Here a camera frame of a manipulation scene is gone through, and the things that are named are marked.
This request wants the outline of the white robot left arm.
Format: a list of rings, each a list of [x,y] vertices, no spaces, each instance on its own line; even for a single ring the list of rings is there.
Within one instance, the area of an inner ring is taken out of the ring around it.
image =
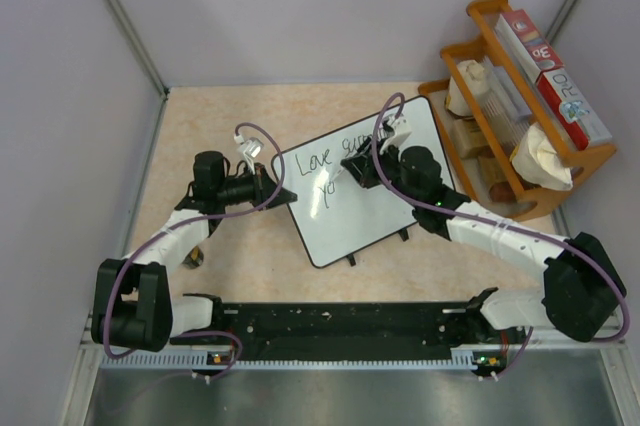
[[[167,222],[134,252],[99,266],[91,336],[110,358],[134,350],[158,352],[170,339],[191,331],[209,343],[226,333],[227,320],[215,311],[217,297],[189,293],[175,299],[170,276],[230,218],[228,207],[247,204],[258,211],[297,199],[261,163],[236,174],[230,174],[229,166],[218,151],[197,154],[194,178]]]

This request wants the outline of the black white marker pen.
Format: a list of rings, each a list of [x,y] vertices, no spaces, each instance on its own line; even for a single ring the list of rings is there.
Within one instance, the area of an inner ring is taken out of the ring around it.
[[[340,168],[336,169],[335,171],[333,171],[333,172],[331,173],[331,175],[330,175],[330,176],[329,176],[329,178],[328,178],[328,181],[329,181],[329,182],[334,182],[334,181],[336,181],[336,180],[339,178],[339,176],[340,176],[344,171],[345,171],[345,169],[344,169],[343,167],[340,167]]]

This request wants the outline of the white whiteboard black frame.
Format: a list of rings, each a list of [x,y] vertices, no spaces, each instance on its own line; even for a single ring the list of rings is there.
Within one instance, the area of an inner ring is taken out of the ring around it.
[[[403,229],[415,219],[411,206],[383,185],[360,187],[344,171],[328,178],[374,131],[376,114],[289,148],[273,157],[277,180],[298,195],[288,205],[311,264],[325,268]]]

